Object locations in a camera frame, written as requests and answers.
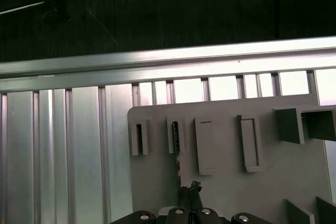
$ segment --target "metal rail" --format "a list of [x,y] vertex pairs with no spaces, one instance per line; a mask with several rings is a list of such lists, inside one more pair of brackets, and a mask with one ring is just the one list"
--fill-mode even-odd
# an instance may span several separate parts
[[[139,72],[146,67],[160,66],[164,70],[157,73],[155,67],[150,79],[172,77],[192,77],[196,75],[220,75],[247,72],[294,71],[315,68],[336,67],[336,37],[295,39],[268,42],[242,43],[223,46],[204,46],[165,50],[123,52],[91,56],[77,56],[59,59],[31,60],[0,63],[0,79],[74,72],[92,72],[97,70],[120,70],[118,75],[136,81]],[[213,61],[222,63],[224,69]],[[167,68],[170,64],[202,69],[203,72],[190,73]]]

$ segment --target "black plastic part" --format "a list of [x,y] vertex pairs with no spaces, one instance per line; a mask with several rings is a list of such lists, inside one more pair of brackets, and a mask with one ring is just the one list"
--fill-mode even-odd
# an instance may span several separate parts
[[191,212],[202,210],[203,204],[200,197],[201,183],[193,181],[190,188],[184,186],[180,187],[178,191],[178,203],[180,207],[183,207]]
[[166,224],[189,224],[190,212],[182,207],[175,207],[168,212]]
[[206,210],[210,211],[210,213],[203,213],[202,209],[196,211],[195,216],[199,224],[222,224],[221,219],[219,218],[216,211],[206,208]]
[[[247,217],[248,221],[243,221],[242,217]],[[246,212],[240,212],[236,215],[234,215],[231,219],[232,224],[272,224],[271,222],[265,221],[263,219],[260,219],[257,216],[248,214]]]
[[[148,216],[148,219],[142,219],[141,216]],[[147,211],[136,211],[111,224],[155,224],[155,222],[156,217],[154,214]]]

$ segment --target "black object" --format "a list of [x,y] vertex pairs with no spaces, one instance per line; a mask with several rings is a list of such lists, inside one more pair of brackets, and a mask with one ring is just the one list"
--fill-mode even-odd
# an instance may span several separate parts
[[158,218],[147,211],[137,211],[111,224],[271,224],[254,215],[241,212],[234,215],[231,221],[218,216],[210,208],[203,208],[200,198],[201,183],[192,182],[191,187],[179,188],[179,205],[169,210],[167,215]]

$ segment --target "corrugated metal panel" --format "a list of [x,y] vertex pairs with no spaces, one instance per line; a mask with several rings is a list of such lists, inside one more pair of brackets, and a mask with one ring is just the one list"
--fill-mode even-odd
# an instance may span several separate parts
[[[260,57],[1,80],[1,224],[109,223],[129,214],[132,106],[308,92],[335,104],[335,72],[315,73],[318,57],[295,56],[293,66],[288,57]],[[332,57],[319,63],[333,66]],[[335,196],[336,147],[326,147]]]
[[[308,92],[306,72],[288,75],[280,75],[285,94]],[[109,223],[127,215],[128,110],[237,99],[239,86],[247,98],[272,96],[277,88],[271,74],[251,74],[3,95],[2,160],[8,170],[2,167],[2,181],[7,178],[8,185],[1,188],[7,213],[2,222]],[[320,96],[326,97],[323,88]]]
[[7,101],[7,223],[34,224],[38,210],[34,188],[38,186],[34,176],[38,175],[34,169],[36,103],[32,92],[10,93]]

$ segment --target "vertical groove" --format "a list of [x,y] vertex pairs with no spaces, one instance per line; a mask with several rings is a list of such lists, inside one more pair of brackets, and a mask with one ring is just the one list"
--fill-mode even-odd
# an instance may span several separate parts
[[107,143],[107,119],[106,119],[106,91],[100,88],[98,91],[99,101],[99,127],[100,127],[100,157],[101,157],[101,181],[103,196],[103,223],[111,222],[109,162]]
[[244,76],[237,76],[237,87],[238,87],[238,98],[243,99],[246,98],[246,88],[245,88],[245,80]]
[[155,84],[155,82],[152,83],[152,97],[153,97],[153,105],[157,105],[158,96],[156,95],[156,84]]
[[167,104],[175,103],[175,87],[173,81],[167,81]]
[[282,96],[281,81],[280,81],[279,73],[271,73],[271,78],[272,78],[273,95],[275,97]]
[[75,206],[75,164],[73,149],[73,125],[72,125],[72,91],[66,90],[66,136],[67,136],[67,176],[68,176],[68,223],[76,223],[76,206]]
[[139,84],[132,85],[132,101],[133,101],[133,107],[141,105]]
[[7,96],[1,95],[1,209],[0,223],[7,224]]
[[53,189],[54,189],[54,210],[53,210],[53,220],[55,221],[55,224],[57,223],[57,218],[56,218],[56,210],[57,210],[57,205],[56,205],[56,194],[57,194],[57,189],[56,189],[56,168],[55,168],[55,91],[54,90],[48,90],[48,106],[49,106],[49,122],[48,126],[50,128],[50,146],[51,146],[51,155],[50,157],[52,166],[52,182],[53,182]]
[[317,88],[316,74],[314,70],[307,71],[307,82],[308,82],[309,93],[314,95],[318,99],[319,92]]
[[40,186],[40,156],[38,136],[38,93],[33,93],[33,184],[34,184],[34,224],[41,223],[41,186]]
[[258,94],[258,97],[263,97],[263,91],[262,91],[262,88],[261,88],[261,80],[260,80],[260,75],[259,74],[256,74],[256,82],[257,82],[257,94]]
[[210,101],[210,88],[209,88],[209,78],[202,78],[201,83],[203,86],[202,92],[202,101],[208,102]]

